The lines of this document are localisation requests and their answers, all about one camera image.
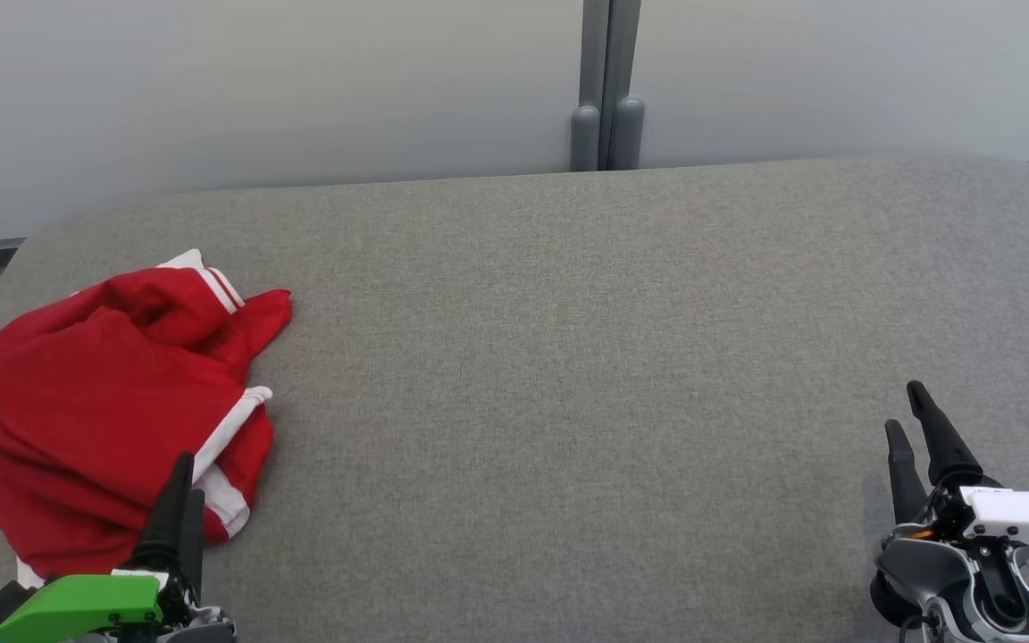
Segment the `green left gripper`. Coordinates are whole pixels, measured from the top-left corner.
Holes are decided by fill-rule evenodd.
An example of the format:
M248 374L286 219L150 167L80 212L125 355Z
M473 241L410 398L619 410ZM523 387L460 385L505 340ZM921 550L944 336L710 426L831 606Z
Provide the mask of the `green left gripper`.
M193 467L192 453L176 457L132 548L132 564L148 570L46 583L5 616L0 642L236 642L237 626L226 612L197 602L205 493L191 489Z

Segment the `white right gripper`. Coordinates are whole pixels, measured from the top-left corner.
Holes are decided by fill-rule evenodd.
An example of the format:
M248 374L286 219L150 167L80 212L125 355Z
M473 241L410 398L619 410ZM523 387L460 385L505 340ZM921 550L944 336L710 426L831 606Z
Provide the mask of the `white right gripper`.
M901 524L898 573L975 574L998 556L1012 569L1028 563L1029 491L980 486L983 466L927 387L910 381L907 394L928 451L928 481L936 490L927 500L902 424L887 420L891 508Z

